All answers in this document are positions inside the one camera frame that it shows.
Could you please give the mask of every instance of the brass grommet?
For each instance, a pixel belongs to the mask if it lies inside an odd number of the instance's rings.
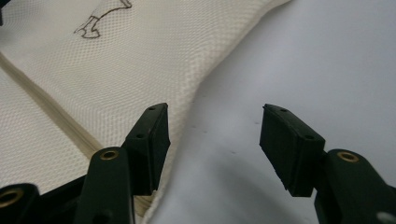
[[[337,156],[339,158],[341,158],[344,161],[348,161],[348,162],[357,162],[359,161],[359,157],[357,157],[356,155],[350,153],[350,152],[346,152],[346,151],[340,151],[337,153]]]
[[[0,194],[0,208],[14,204],[23,196],[22,189],[9,189]]]
[[[109,150],[105,151],[100,155],[100,159],[102,161],[110,161],[116,159],[119,156],[119,152],[117,150]]]

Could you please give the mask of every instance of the cream fabric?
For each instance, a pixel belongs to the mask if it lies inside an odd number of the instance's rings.
[[[4,10],[0,50],[100,147],[120,146],[146,107],[169,104],[172,146],[147,222],[199,84],[265,12],[287,1],[13,0]],[[45,176],[36,183],[49,187]]]

